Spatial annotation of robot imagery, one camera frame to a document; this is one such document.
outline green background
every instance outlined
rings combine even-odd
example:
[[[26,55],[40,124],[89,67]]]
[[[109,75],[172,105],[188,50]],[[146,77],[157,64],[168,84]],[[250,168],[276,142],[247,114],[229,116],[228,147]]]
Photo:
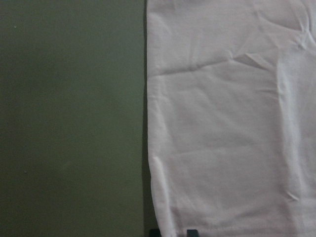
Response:
[[[147,237],[144,0],[0,0],[0,236]]]

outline wrinkled fabric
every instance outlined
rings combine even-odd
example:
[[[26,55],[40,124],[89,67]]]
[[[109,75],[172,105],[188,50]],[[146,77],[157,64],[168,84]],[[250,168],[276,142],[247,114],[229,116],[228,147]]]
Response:
[[[148,0],[162,237],[316,237],[316,1]]]

